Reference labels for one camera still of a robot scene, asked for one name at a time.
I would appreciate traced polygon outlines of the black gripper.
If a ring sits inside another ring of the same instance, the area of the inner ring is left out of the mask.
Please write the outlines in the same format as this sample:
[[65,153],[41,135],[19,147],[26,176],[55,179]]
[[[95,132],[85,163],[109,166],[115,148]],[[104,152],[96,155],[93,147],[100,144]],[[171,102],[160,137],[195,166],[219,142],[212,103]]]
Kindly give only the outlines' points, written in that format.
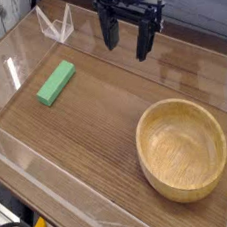
[[95,0],[103,40],[109,50],[119,42],[118,19],[138,23],[137,59],[143,62],[151,52],[155,34],[161,28],[163,0]]

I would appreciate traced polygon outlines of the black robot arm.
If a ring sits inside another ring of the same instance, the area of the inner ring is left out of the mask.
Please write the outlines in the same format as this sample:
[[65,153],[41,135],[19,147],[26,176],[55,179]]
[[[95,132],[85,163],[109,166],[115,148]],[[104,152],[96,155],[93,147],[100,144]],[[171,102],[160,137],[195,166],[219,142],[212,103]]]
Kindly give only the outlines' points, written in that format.
[[119,39],[119,23],[125,21],[138,27],[136,55],[143,62],[151,52],[155,34],[163,27],[163,0],[94,0],[106,47],[115,49]]

